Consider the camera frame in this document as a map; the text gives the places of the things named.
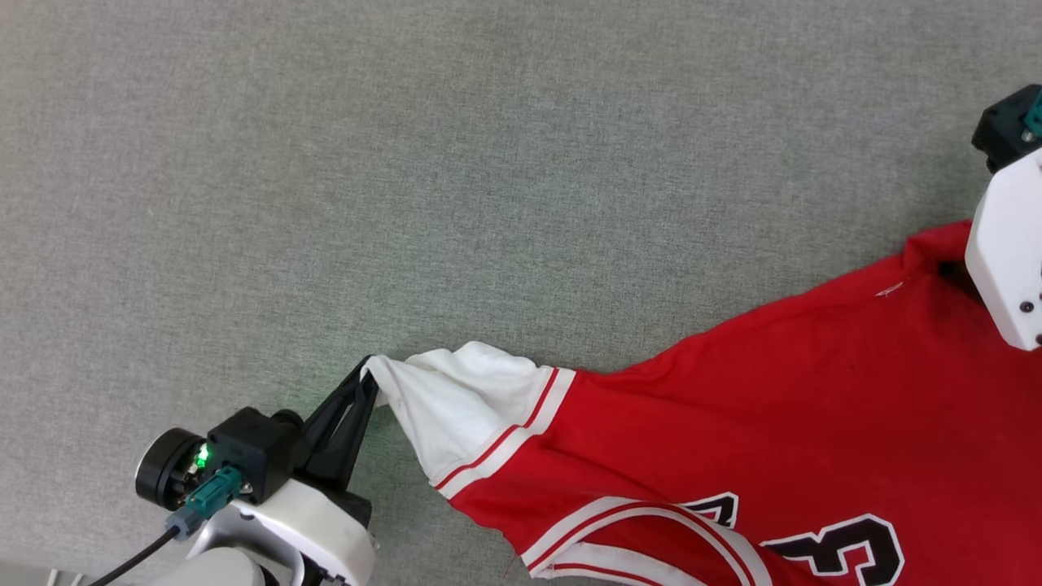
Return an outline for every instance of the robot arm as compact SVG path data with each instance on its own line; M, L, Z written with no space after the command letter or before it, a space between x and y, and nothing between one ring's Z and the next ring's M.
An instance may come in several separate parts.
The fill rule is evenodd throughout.
M973 219L966 268L1002 338L1042 346L1042 86L985 111L973 135L995 173Z
M293 586L368 583L372 507L347 491L379 390L365 363L306 421L246 408L205 439L175 429L155 440L138 467L138 494L174 511L168 530L177 528L178 540L208 519L189 561L156 585L231 584L227 572L244 585L271 583L271 572L239 550L292 570ZM197 571L206 578L190 578Z

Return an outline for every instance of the jersey number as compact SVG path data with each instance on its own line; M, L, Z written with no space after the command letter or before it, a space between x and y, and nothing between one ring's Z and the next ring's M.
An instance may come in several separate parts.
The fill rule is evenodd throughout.
M815 576L847 573L846 553L864 547L868 561L854 567L861 586L892 586L904 566L894 527L871 514L830 524L818 533L772 539L761 545L783 558L809 561Z
M680 506L727 529L735 529L735 523L738 521L738 495L734 492L723 492L693 503L681 503Z

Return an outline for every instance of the green led light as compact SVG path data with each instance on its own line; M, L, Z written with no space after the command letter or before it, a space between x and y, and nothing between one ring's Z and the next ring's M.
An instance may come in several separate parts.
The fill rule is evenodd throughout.
M209 459L209 447L206 444L202 444L202 447L199 448L198 456L196 456L196 467L205 468L206 460L208 459Z

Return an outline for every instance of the basketball jersey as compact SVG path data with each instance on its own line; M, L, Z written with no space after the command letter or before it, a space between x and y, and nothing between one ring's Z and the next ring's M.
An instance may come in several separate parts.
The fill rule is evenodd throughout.
M1039 584L1042 353L940 276L968 234L612 374L476 342L367 367L431 485L532 577Z

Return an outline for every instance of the red stripe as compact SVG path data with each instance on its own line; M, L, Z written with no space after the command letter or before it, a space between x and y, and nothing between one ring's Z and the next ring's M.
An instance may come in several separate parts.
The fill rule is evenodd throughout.
M605 517L610 517L610 516L615 515L617 513L622 513L624 511L628 511L630 509L645 509L645 508L649 508L649 509L662 509L664 511L670 511L670 512L674 512L674 513L680 513L683 516L687 517L688 519L691 519L692 521L694 521L694 522L702 526L702 528L706 532L709 532L709 534L711 536L715 534L714 531L713 531L713 529L710 528L706 524L706 523L709 523L709 521L706 521L705 519L699 517L698 515L696 515L696 514L694 514L694 513L692 513L692 512L690 512L690 511L688 511L686 509L683 509L680 507L667 507L667 506L658 505L658 504L654 504L654 503L627 503L625 505L620 505L620 506L618 506L618 507L616 507L614 509L609 509L607 511L604 511L603 513L596 514L596 515L594 515L594 516L586 519L585 521L582 521L581 523L579 523L575 528L573 528L571 531L569 531L568 533L566 533L564 535L564 537L562 537L553 545L551 545L542 556L540 556L539 558L537 558L536 561L531 562L530 564L528 564L528 569L531 570L534 567L536 567L539 564L541 564L543 561L545 561L547 558L549 558L551 554L556 553L556 551L566 541L568 541L573 536L575 536L576 533L579 533L580 531L582 531L587 527L590 527L591 524L599 521L600 519L603 519ZM738 562L739 568L741 568L741 570L745 573L745 578L748 580L749 584L753 584L755 581L752 579L752 572L749 571L748 566L745 565L745 561L743 561L742 557L738 555L738 552L736 552L735 548L730 546L730 543L727 543L727 541L724 540L724 539L717 539L717 542L720 543L721 545L723 545L723 548L726 550L727 553L730 554L733 558L735 558L735 560ZM557 564L554 564L553 567L561 567L561 566L559 566Z
M606 569L603 567L596 567L587 564L553 564L553 569L585 569L587 571L593 571L597 573L606 573L609 576L618 576L620 578L628 578L635 582L640 582L642 584L647 584L648 586L662 586L658 582L652 582L643 576L637 576L636 573L629 573L626 571L618 571L615 569Z
M467 470L469 468L474 468L480 465L481 462L485 462L489 458L489 456L492 456L492 453L495 451L496 448L499 447L499 445L503 443L503 441L505 441L507 437L510 437L510 435L514 432L514 430L530 426L532 421L536 420L536 416L539 415L539 410L543 408L543 402L546 401L547 395L550 394L550 387L553 386L553 382L556 379L557 379L557 369L554 368L553 372L550 373L550 380L546 382L546 387L543 388L543 394L539 395L539 400L536 401L536 407L531 410L531 415L528 416L528 420L524 422L524 425L515 424L511 425L510 428L506 428L506 431L503 432L502 435L500 435L498 438L496 438L496 441L494 441L492 445L490 445L489 448L486 449L485 453L477 458L477 460L474 460L470 464L465 464L463 466L460 466L455 470L449 472L449 475L445 477L445 479L442 482L438 483L438 485L435 486L435 490L441 490L445 488L445 485L449 484L449 481L454 479L456 474L458 474L460 472Z

